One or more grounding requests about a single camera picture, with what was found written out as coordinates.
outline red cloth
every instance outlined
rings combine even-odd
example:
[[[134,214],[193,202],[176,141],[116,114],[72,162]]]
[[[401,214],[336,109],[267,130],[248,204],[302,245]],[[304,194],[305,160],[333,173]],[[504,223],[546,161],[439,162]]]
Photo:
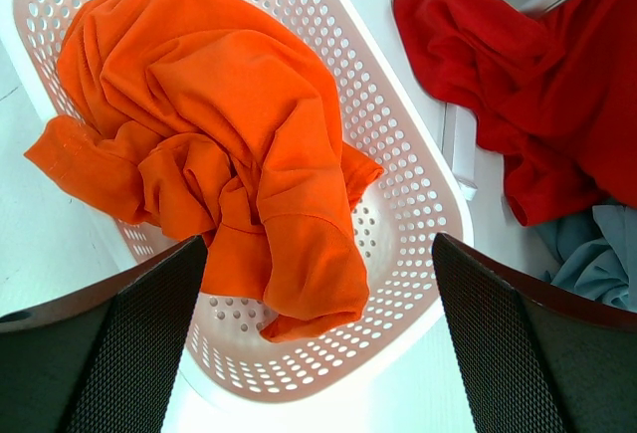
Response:
[[[414,74],[471,109],[533,225],[608,195],[637,207],[637,0],[569,0],[535,21],[502,0],[394,0]]]

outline orange cloth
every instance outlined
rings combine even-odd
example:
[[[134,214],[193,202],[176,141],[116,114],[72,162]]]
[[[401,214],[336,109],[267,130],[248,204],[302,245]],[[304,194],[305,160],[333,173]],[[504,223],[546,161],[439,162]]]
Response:
[[[58,61],[86,123],[49,122],[26,156],[130,224],[209,245],[202,291],[263,300],[270,341],[360,318],[350,210],[380,166],[342,142],[334,80],[242,0],[93,0]]]

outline teal fabric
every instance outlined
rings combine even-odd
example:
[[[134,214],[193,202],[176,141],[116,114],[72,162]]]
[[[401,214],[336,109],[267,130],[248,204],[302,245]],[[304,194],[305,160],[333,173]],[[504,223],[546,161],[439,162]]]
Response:
[[[637,312],[637,210],[594,206],[536,230],[561,263],[545,280],[592,301]]]

